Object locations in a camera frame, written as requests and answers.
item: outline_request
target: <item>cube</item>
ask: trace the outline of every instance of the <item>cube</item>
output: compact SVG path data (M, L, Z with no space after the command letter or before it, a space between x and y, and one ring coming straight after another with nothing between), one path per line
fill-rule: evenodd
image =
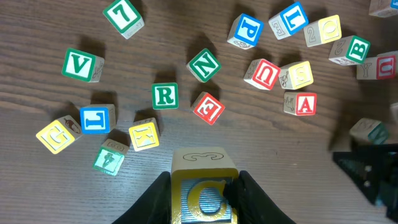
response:
M244 50L259 42L264 23L246 14L241 14L232 24L227 42Z
M216 75L221 64L208 49L203 49L188 63L187 68L199 82L205 83Z
M358 142L371 144L383 144L389 137L388 130L381 121L368 118L360 119L349 134Z
M383 56L392 56L395 55L396 56L396 74L398 73L398 50L393 51L393 52L387 52L387 53L383 53L383 54L378 54L378 57L383 57Z
M383 80L395 78L397 60L395 55L367 58L356 66L357 80Z
M279 81L285 90L297 90L313 83L310 62L295 62L280 68Z
M304 27L307 47L333 42L341 38L340 17L338 15L320 19Z
M398 14L398 0L371 0L369 15L387 18Z
M116 127L115 107L112 104L89 105L80 108L83 134L104 134Z
M177 109L178 85L176 83L153 84L152 107L155 110Z
M56 119L36 134L52 154L60 153L81 136L80 125L70 115Z
M202 92L191 109L201 119L213 125L225 110L225 106L207 92Z
M260 90L271 90L279 78L280 68L266 59L251 62L244 81Z
M155 118L134 122L129 133L136 152L159 146L160 134Z
M311 116L317 112L317 94L286 92L284 112L296 116Z
M99 82L105 59L69 48L63 63L62 75L83 82Z
M129 146L107 139L98 151L93 168L105 174L116 176L128 150Z
M144 27L144 20L129 0L116 0L103 14L126 39Z
M396 123L398 123L398 103L391 104L391 113Z
M359 65L365 62L371 43L352 35L336 41L331 48L329 60L339 65Z
M223 148L175 150L171 223L238 223L236 210L223 197L225 185L238 177L238 170Z
M276 39L281 40L294 35L308 25L308 17L301 3L295 2L272 17L268 23L274 31Z

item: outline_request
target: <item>letter block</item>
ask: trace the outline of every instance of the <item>letter block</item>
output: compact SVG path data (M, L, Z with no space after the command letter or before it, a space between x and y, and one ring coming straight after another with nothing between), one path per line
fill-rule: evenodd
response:
M281 40L294 35L306 25L308 18L300 2L296 2L268 21L276 39Z
M235 19L227 42L244 50L255 47L259 42L264 23L246 14Z
M216 75L221 64L208 49L203 49L188 63L187 68L199 82L205 83Z
M395 55L396 56L396 74L398 73L398 50L393 51L393 52L387 52L387 53L383 53L383 54L378 54L378 57L383 57L383 56L392 56Z
M84 82L99 82L105 59L69 48L63 63L62 75Z
M297 90L313 83L310 62L295 62L280 68L279 81L285 90Z
M129 0L116 0L103 11L103 14L126 39L145 25L142 16Z
M70 116L56 119L36 134L36 138L58 154L82 136L80 125Z
M152 107L155 110L178 108L178 85L176 83L152 84Z
M265 59L258 59L251 62L243 79L260 90L271 90L279 73L279 67Z
M371 43L357 36L336 41L331 48L329 60L339 65L359 65L365 62Z
M174 151L171 224L237 224L236 210L225 200L223 191L225 185L238 176L238 170L223 148Z
M99 149L93 168L105 174L116 176L128 150L129 146L107 139Z
M159 146L160 134L155 118L134 122L129 133L136 152Z
M371 0L369 15L387 18L398 14L398 0Z
M383 144L389 137L388 130L381 123L373 119L360 119L349 131L355 140L361 143Z
M395 78L396 56L367 58L362 65L356 66L357 80L383 80Z
M317 94L286 92L284 112L296 116L310 116L317 112Z
M83 134L104 134L116 127L114 105L89 105L80 108Z
M398 124L398 103L391 104L391 113L392 113L392 117Z
M307 47L333 42L341 38L340 17L338 15L320 19L304 27Z
M225 110L225 106L209 93L202 92L192 104L191 109L201 119L213 125Z

